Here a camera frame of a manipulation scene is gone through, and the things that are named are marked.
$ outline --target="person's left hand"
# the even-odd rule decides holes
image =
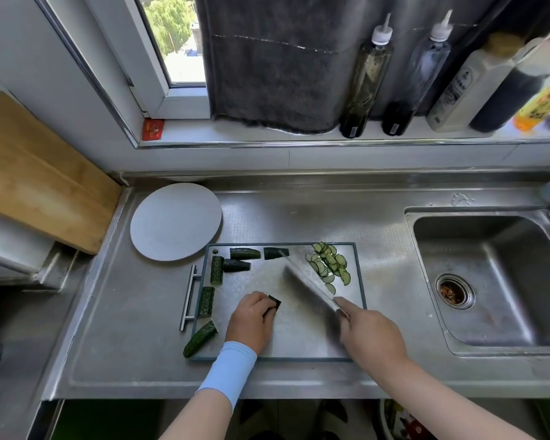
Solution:
[[[225,341],[238,341],[259,355],[271,339],[275,305],[260,291],[244,295],[230,317]]]

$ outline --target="knife blade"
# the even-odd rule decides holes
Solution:
[[[334,301],[334,295],[332,295],[332,293],[325,288],[320,276],[315,273],[312,266],[306,262],[306,253],[313,254],[313,252],[304,251],[299,247],[292,251],[290,256],[286,257],[287,269],[293,273],[293,275],[306,287],[306,289],[316,295],[332,311],[335,313],[340,312],[347,319],[350,319],[342,307]]]

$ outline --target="metal handle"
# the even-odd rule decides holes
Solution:
[[[197,267],[194,264],[192,268],[189,270],[188,288],[185,291],[185,303],[183,303],[183,312],[181,314],[181,324],[179,325],[180,332],[183,332],[185,330],[186,321],[191,321],[192,319],[195,318],[193,315],[188,315],[188,312],[189,312],[189,303],[192,300],[193,281],[196,279],[200,279],[202,277],[201,274],[196,273],[196,268]]]

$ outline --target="hand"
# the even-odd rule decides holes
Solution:
[[[238,341],[259,355],[271,339],[275,305],[260,291],[244,295],[228,322],[226,341]]]
[[[340,338],[348,354],[375,381],[409,360],[397,325],[381,312],[364,310],[345,298],[334,298],[349,315],[340,315]]]

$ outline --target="kitchen sink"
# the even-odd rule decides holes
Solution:
[[[406,217],[454,353],[550,353],[550,221],[542,211]]]

